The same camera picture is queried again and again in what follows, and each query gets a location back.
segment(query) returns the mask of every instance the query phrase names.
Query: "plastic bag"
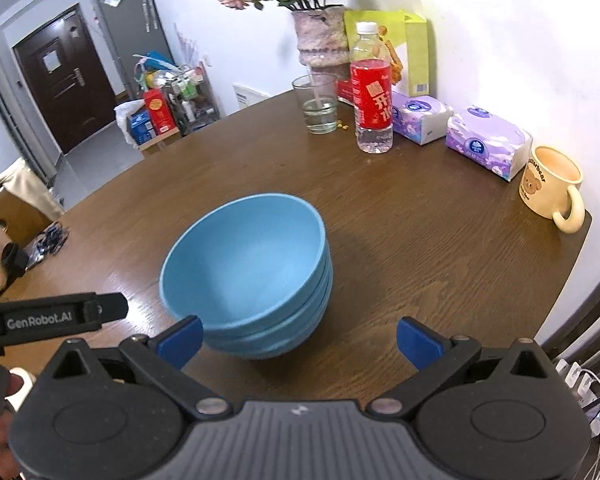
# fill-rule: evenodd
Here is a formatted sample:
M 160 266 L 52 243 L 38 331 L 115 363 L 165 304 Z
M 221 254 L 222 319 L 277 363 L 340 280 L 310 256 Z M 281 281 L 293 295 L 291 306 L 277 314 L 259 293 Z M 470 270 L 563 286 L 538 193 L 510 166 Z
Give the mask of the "plastic bag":
M 140 146 L 138 146 L 136 140 L 129 132 L 129 119 L 143 106 L 144 101 L 142 99 L 138 99 L 137 101 L 127 101 L 126 103 L 122 103 L 114 108 L 116 112 L 116 124 L 120 130 L 122 130 L 126 143 L 131 144 L 136 150 L 139 150 Z

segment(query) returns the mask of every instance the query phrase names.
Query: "flower vase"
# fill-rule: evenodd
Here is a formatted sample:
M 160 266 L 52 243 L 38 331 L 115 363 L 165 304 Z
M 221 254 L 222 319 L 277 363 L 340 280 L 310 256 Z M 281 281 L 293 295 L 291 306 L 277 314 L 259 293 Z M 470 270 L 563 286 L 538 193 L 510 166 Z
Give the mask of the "flower vase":
M 349 76 L 349 42 L 344 29 L 344 6 L 292 12 L 300 63 L 313 73 Z

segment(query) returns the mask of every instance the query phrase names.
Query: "yellow mug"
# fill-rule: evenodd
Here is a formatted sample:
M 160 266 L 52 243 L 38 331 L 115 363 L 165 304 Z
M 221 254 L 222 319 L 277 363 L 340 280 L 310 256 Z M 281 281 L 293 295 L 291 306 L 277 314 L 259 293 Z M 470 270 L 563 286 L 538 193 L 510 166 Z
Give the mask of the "yellow mug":
M 560 231 L 574 233 L 584 222 L 580 184 L 582 170 L 573 160 L 551 146 L 536 146 L 522 175 L 520 196 L 531 211 L 552 218 Z

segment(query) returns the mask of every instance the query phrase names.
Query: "floor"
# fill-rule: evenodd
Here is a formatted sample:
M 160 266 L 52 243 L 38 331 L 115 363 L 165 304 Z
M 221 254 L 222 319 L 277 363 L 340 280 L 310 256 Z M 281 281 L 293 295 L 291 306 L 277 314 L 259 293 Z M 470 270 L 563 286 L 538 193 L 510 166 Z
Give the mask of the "floor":
M 127 144 L 117 124 L 111 123 L 66 154 L 54 191 L 69 210 L 141 160 L 140 152 Z

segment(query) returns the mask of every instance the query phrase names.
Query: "blue bowl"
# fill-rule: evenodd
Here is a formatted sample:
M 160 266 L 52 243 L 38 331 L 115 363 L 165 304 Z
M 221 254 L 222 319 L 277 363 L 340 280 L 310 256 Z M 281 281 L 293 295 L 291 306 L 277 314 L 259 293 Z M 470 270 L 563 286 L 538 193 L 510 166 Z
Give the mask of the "blue bowl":
M 160 296 L 205 333 L 248 335 L 294 313 L 320 282 L 328 245 L 316 209 L 261 194 L 229 202 L 193 224 L 162 266 Z
M 219 351 L 251 352 L 261 348 L 268 348 L 293 337 L 304 329 L 313 318 L 315 312 L 324 302 L 324 295 L 329 284 L 333 281 L 333 266 L 329 256 L 328 266 L 325 268 L 320 285 L 315 289 L 309 300 L 291 316 L 260 332 L 247 336 L 211 336 L 205 332 L 205 343 Z
M 324 316 L 324 313 L 327 310 L 327 305 L 329 304 L 329 298 L 331 295 L 332 288 L 333 279 L 331 278 L 327 284 L 327 289 L 324 292 L 324 296 L 322 298 L 322 301 L 320 302 L 320 305 L 314 311 L 307 324 L 292 337 L 280 340 L 277 343 L 267 347 L 256 348 L 251 350 L 247 349 L 245 351 L 222 351 L 229 355 L 249 360 L 271 359 L 273 357 L 278 357 L 282 354 L 291 352 L 293 349 L 299 347 L 303 342 L 309 339 L 309 336 L 312 333 L 314 333 L 316 328 L 318 328 L 318 325 L 320 324 L 322 317 Z

